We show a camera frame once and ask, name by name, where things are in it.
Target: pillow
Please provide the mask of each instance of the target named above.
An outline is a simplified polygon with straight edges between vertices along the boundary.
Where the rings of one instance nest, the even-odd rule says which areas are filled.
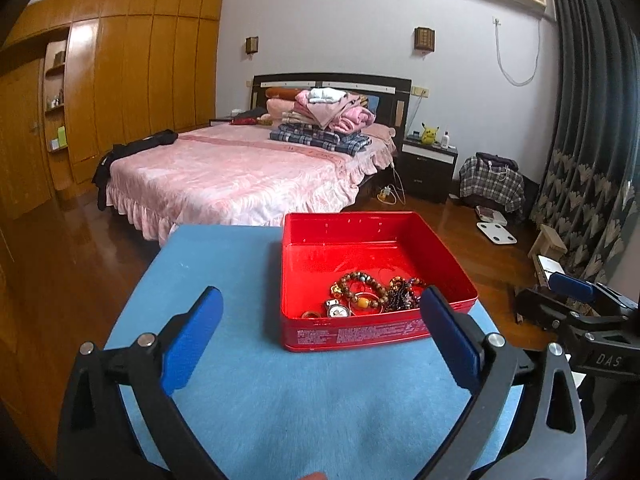
[[[367,109],[372,114],[376,113],[378,110],[378,104],[380,104],[380,98],[377,95],[368,95],[369,103],[367,103]]]
[[[301,88],[282,88],[272,87],[267,88],[264,93],[267,99],[284,99],[285,101],[295,101],[296,95],[302,92]]]
[[[391,137],[396,136],[396,131],[393,128],[389,128],[384,124],[373,123],[371,126],[367,126],[362,129],[362,133],[369,137],[375,137],[376,139],[389,142]]]
[[[295,101],[285,101],[284,99],[269,99],[267,110],[273,119],[281,119],[284,112],[292,112]]]

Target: metal screw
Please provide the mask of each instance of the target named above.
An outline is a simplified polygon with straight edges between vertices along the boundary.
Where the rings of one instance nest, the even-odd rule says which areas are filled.
[[[497,332],[489,334],[486,339],[491,346],[495,346],[497,348],[503,347],[505,343],[504,337]]]
[[[94,348],[95,348],[94,344],[91,341],[87,341],[80,345],[80,353],[82,355],[89,355],[91,352],[94,351]]]
[[[562,347],[558,343],[549,343],[548,348],[553,355],[562,355]]]
[[[145,332],[138,336],[138,344],[143,347],[151,346],[156,340],[156,335],[151,332]]]

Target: red tin box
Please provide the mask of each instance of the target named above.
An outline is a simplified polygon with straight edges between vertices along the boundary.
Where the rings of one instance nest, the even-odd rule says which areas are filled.
[[[418,309],[346,318],[324,315],[329,288],[362,270],[388,286],[394,276],[436,285],[451,306],[468,312],[478,292],[458,261],[413,212],[288,214],[282,237],[282,343],[307,352],[356,348],[429,335]]]

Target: wooden wardrobe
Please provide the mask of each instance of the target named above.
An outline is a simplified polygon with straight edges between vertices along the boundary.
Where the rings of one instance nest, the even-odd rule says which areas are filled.
[[[1,178],[10,183],[0,182],[5,209],[15,217],[53,193],[68,198],[91,189],[98,161],[114,143],[208,125],[215,117],[221,5],[222,0],[41,0],[27,6],[0,48],[0,96],[11,92],[9,81],[15,85],[27,77],[21,88],[36,95],[15,110],[22,118],[10,119],[12,131],[15,121],[26,130],[18,141],[0,128],[0,159],[21,153],[37,182],[22,189],[24,171],[4,164]],[[54,62],[61,51],[63,65],[60,56]],[[51,108],[58,93],[58,105]],[[26,110],[34,102],[36,108]],[[0,102],[0,123],[9,121],[2,103],[10,105]],[[57,142],[61,126],[66,146]],[[29,142],[17,148],[24,140]],[[12,197],[24,193],[30,199],[12,205]]]

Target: green item on shelf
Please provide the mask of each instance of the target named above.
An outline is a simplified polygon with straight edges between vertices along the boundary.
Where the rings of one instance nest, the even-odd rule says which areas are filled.
[[[58,142],[60,144],[60,148],[64,148],[66,146],[66,131],[64,126],[60,126],[58,128]]]

